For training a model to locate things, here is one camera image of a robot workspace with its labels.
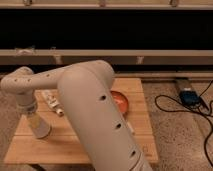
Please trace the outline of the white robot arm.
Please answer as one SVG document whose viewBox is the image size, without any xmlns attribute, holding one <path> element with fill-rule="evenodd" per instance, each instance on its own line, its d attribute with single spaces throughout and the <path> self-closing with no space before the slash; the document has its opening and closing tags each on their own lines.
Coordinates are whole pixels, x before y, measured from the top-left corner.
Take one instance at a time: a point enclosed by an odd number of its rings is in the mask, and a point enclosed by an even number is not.
<svg viewBox="0 0 213 171">
<path fill-rule="evenodd" d="M 0 81 L 15 96 L 34 136 L 51 126 L 37 113 L 35 92 L 56 89 L 59 102 L 96 171 L 153 171 L 111 95 L 114 70 L 103 60 L 81 62 L 41 73 L 21 67 Z"/>
</svg>

